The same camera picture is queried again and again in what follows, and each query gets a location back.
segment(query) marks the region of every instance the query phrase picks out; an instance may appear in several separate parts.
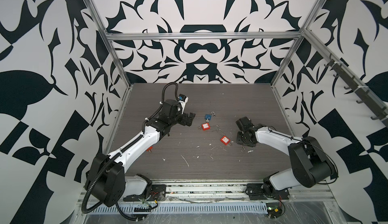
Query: wooden table surface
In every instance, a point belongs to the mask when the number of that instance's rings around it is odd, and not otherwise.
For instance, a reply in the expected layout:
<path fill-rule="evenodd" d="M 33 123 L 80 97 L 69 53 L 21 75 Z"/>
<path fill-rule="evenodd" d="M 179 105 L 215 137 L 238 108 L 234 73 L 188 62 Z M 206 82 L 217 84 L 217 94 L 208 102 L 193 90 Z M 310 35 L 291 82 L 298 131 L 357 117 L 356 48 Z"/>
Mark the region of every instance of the wooden table surface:
<path fill-rule="evenodd" d="M 144 118 L 158 109 L 164 85 L 134 84 L 112 150 L 139 133 Z M 175 98 L 174 90 L 175 86 L 168 87 L 165 100 Z M 273 126 L 289 134 L 269 84 L 179 84 L 179 94 L 189 97 L 185 112 L 196 114 L 192 126 L 173 126 L 170 137 L 153 145 L 152 153 L 144 152 L 126 175 L 140 173 L 150 179 L 263 179 L 290 168 L 289 157 L 268 145 L 244 149 L 235 143 L 239 130 L 235 122 L 244 116 L 254 124 Z M 222 144 L 222 136 L 216 131 L 198 128 L 211 111 L 216 117 L 211 118 L 210 125 L 219 125 L 233 141 L 232 146 Z"/>

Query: patterned backdrop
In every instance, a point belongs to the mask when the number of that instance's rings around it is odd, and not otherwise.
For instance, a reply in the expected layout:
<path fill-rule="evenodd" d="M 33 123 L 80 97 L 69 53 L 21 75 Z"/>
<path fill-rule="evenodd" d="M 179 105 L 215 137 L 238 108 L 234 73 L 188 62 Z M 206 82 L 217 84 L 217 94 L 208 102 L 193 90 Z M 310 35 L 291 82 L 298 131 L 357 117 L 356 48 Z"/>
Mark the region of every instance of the patterned backdrop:
<path fill-rule="evenodd" d="M 0 0 L 1 223 L 68 223 L 126 86 L 82 0 Z"/>
<path fill-rule="evenodd" d="M 292 39 L 115 41 L 129 81 L 271 82 Z"/>
<path fill-rule="evenodd" d="M 94 0 L 110 33 L 298 31 L 315 0 Z M 271 82 L 292 39 L 116 41 L 131 82 Z"/>
<path fill-rule="evenodd" d="M 217 25 L 214 32 L 293 31 L 315 0 L 94 0 L 111 33 L 187 32 L 185 25 Z"/>
<path fill-rule="evenodd" d="M 388 0 L 327 0 L 312 31 L 385 102 Z M 330 188 L 348 220 L 388 221 L 388 129 L 304 40 L 276 85 L 297 135 L 313 136 L 337 163 Z"/>

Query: hook rack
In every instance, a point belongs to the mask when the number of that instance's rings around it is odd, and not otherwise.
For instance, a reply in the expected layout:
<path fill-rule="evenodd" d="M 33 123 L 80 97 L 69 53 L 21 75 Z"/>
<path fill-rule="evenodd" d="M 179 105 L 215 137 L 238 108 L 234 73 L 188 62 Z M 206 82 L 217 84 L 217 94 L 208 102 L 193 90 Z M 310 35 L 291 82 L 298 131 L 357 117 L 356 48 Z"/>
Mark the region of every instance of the hook rack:
<path fill-rule="evenodd" d="M 331 66 L 336 72 L 334 77 L 340 77 L 348 85 L 344 89 L 351 89 L 360 98 L 356 101 L 358 104 L 365 104 L 375 114 L 371 117 L 372 120 L 381 120 L 385 127 L 388 127 L 386 104 L 344 62 L 332 59 L 326 66 Z"/>

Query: black cable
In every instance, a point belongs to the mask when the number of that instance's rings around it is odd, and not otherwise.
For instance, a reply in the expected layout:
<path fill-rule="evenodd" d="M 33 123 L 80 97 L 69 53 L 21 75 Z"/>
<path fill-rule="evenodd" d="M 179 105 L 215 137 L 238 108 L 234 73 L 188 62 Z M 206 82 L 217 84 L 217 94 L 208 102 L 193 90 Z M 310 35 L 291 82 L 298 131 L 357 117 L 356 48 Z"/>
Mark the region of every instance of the black cable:
<path fill-rule="evenodd" d="M 156 205 L 154 207 L 150 207 L 148 209 L 134 208 L 134 210 L 142 210 L 143 212 L 147 212 L 147 211 L 151 211 L 151 210 L 155 209 L 156 207 L 158 207 L 158 202 L 156 202 Z"/>
<path fill-rule="evenodd" d="M 143 138 L 143 135 L 140 134 L 135 140 L 133 140 L 130 144 L 126 145 L 123 149 L 121 149 L 121 152 L 125 152 L 128 150 L 131 146 L 133 146 L 136 142 L 138 142 L 140 139 Z"/>
<path fill-rule="evenodd" d="M 125 219 L 127 219 L 127 220 L 130 220 L 130 221 L 136 221 L 136 220 L 142 221 L 142 220 L 143 220 L 143 219 L 138 219 L 138 218 L 134 218 L 134 217 L 127 216 L 127 215 L 120 209 L 119 203 L 118 203 L 118 202 L 116 202 L 116 208 L 117 208 L 117 210 L 119 211 L 120 215 L 123 216 L 123 217 L 124 217 Z"/>
<path fill-rule="evenodd" d="M 158 202 L 157 202 L 155 199 L 154 199 L 154 201 L 155 201 L 155 203 L 156 203 L 156 205 L 155 205 L 154 207 L 151 207 L 151 208 L 148 208 L 148 209 L 134 208 L 133 210 L 134 210 L 134 211 L 135 211 L 135 210 L 141 210 L 142 212 L 151 211 L 151 210 L 155 209 L 156 207 L 158 207 Z M 125 213 L 121 210 L 121 208 L 120 208 L 118 202 L 116 202 L 116 208 L 117 208 L 117 210 L 119 211 L 120 215 L 122 215 L 122 216 L 123 216 L 125 219 L 127 219 L 127 220 L 130 220 L 130 221 L 136 221 L 136 220 L 142 221 L 142 220 L 143 220 L 143 219 L 138 219 L 138 218 L 134 218 L 134 217 L 127 216 L 127 214 L 125 214 Z"/>
<path fill-rule="evenodd" d="M 286 211 L 286 206 L 284 205 L 284 203 L 283 203 L 280 199 L 277 199 L 277 198 L 274 198 L 274 197 L 269 197 L 269 196 L 266 196 L 266 195 L 264 195 L 264 194 L 249 194 L 249 193 L 248 193 L 248 189 L 245 190 L 245 194 L 248 195 L 248 196 L 263 195 L 263 196 L 266 197 L 266 198 L 278 200 L 278 201 L 280 201 L 280 203 L 282 203 L 282 207 L 284 207 L 284 208 L 283 208 L 284 210 L 282 211 L 282 214 L 281 214 L 280 216 L 284 215 L 284 213 L 285 213 L 285 211 Z"/>
<path fill-rule="evenodd" d="M 178 84 L 177 84 L 176 82 L 170 82 L 170 83 L 166 84 L 166 85 L 163 87 L 163 90 L 162 90 L 162 101 L 161 101 L 162 104 L 163 104 L 163 102 L 164 102 L 164 93 L 166 92 L 166 89 L 167 89 L 169 86 L 171 86 L 171 85 L 175 85 L 175 99 L 176 99 L 177 101 L 179 101 L 179 98 L 178 98 Z M 153 113 L 153 114 L 151 115 L 151 117 L 149 117 L 147 120 L 144 120 L 144 121 L 143 121 L 143 125 L 142 125 L 142 131 L 143 131 L 143 133 L 144 133 L 144 129 L 145 129 L 145 127 L 146 127 L 146 123 L 147 123 L 149 120 L 151 120 L 153 117 L 155 117 L 155 115 L 157 115 L 161 109 L 162 109 L 162 105 L 159 106 L 159 108 L 155 111 L 155 113 Z"/>
<path fill-rule="evenodd" d="M 82 213 L 89 213 L 89 212 L 92 212 L 94 211 L 97 207 L 99 207 L 102 202 L 98 202 L 97 204 L 95 204 L 94 206 L 90 207 L 89 209 L 86 208 L 87 204 L 88 204 L 88 201 L 89 201 L 89 197 L 94 189 L 94 186 L 96 185 L 97 181 L 99 180 L 99 178 L 102 176 L 102 174 L 105 172 L 105 170 L 114 162 L 114 160 L 116 158 L 118 158 L 121 154 L 120 153 L 117 153 L 116 155 L 113 156 L 113 158 L 109 159 L 108 162 L 106 162 L 104 164 L 104 166 L 100 169 L 100 171 L 97 173 L 96 177 L 93 179 L 93 181 L 90 183 L 87 191 L 86 191 L 86 194 L 83 198 L 83 201 L 82 201 L 82 205 L 81 205 L 81 211 Z"/>
<path fill-rule="evenodd" d="M 288 137 L 291 140 L 295 140 L 293 137 L 289 137 L 288 135 L 283 135 L 283 134 L 280 134 L 280 133 L 277 133 L 277 132 L 273 132 L 273 133 L 278 134 L 278 135 L 282 135 L 282 136 L 285 136 L 285 137 Z M 334 165 L 334 170 L 335 170 L 335 172 L 337 174 L 337 177 L 335 178 L 335 180 L 330 182 L 330 183 L 317 183 L 317 184 L 328 185 L 328 184 L 332 184 L 332 183 L 336 182 L 337 179 L 338 179 L 338 168 L 337 168 L 337 164 L 333 161 L 333 159 L 324 150 L 322 150 L 319 147 L 311 144 L 310 142 L 307 142 L 307 141 L 304 141 L 304 140 L 302 140 L 301 142 L 309 144 L 309 145 L 312 145 L 314 148 L 316 148 L 316 149 L 320 150 L 321 152 L 323 152 L 330 159 L 331 163 Z"/>
<path fill-rule="evenodd" d="M 273 200 L 278 200 L 282 204 L 282 214 L 279 217 L 284 215 L 284 213 L 286 212 L 286 206 L 284 205 L 284 203 L 280 199 L 277 199 L 275 197 L 269 197 L 269 196 L 264 196 L 264 197 L 270 198 L 270 199 L 273 199 Z"/>

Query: perforated metal strip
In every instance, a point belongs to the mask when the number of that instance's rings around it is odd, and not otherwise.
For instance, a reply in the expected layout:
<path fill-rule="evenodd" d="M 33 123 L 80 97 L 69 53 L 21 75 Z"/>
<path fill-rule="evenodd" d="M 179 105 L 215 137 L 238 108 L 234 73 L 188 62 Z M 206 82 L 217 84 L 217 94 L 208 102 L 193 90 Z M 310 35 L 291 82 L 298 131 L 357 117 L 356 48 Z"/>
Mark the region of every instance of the perforated metal strip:
<path fill-rule="evenodd" d="M 120 204 L 125 213 L 133 213 L 133 208 L 146 208 L 138 204 Z M 115 206 L 100 206 L 91 214 L 112 214 L 118 212 Z M 159 207 L 151 211 L 153 214 L 204 214 L 204 213 L 262 213 L 268 214 L 265 203 L 160 203 Z"/>

